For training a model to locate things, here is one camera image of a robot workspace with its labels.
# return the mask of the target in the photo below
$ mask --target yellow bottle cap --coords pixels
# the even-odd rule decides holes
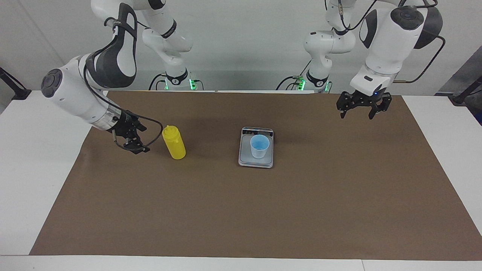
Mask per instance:
[[[167,125],[162,131],[162,137],[164,137],[164,140],[172,141],[178,139],[180,136],[181,134],[176,126]]]

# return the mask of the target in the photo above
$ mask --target scale platform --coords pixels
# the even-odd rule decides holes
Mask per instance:
[[[264,135],[269,139],[269,148],[266,151],[266,155],[261,159],[254,158],[251,154],[250,140],[255,135]],[[273,146],[273,130],[266,128],[244,127],[241,132],[240,153],[238,158],[239,165],[247,167],[272,168]]]

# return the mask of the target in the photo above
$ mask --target black joint cap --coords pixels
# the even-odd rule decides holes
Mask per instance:
[[[60,86],[62,82],[62,71],[59,69],[53,69],[47,73],[47,75],[42,80],[42,94],[47,97],[51,98],[54,96],[55,92]]]
[[[410,6],[396,8],[390,16],[397,25],[405,30],[415,30],[424,22],[422,13]]]

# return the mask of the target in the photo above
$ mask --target yellow container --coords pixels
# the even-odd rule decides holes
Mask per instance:
[[[176,126],[166,126],[162,131],[162,138],[164,138],[167,149],[174,159],[180,160],[186,156],[186,148],[184,147],[181,133]]]

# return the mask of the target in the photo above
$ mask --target white wall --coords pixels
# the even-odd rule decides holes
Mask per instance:
[[[370,3],[357,1],[354,22]],[[111,30],[92,13],[90,0],[0,0],[0,4],[0,63],[28,87],[39,88],[50,69],[102,48],[111,37]],[[322,0],[169,0],[168,5],[179,26],[192,33],[195,45],[186,61],[208,89],[274,89],[308,62],[302,44],[305,35],[330,29]],[[423,79],[412,85],[394,85],[390,92],[433,95],[482,44],[482,1],[440,0],[439,9],[446,48]],[[138,17],[145,23],[141,13]],[[416,77],[439,45],[435,41],[413,52],[399,79]],[[333,55],[330,79],[335,82],[334,92],[350,89],[349,81],[367,54],[358,42],[352,53]],[[163,65],[141,39],[137,60],[138,78],[131,89],[146,89]]]

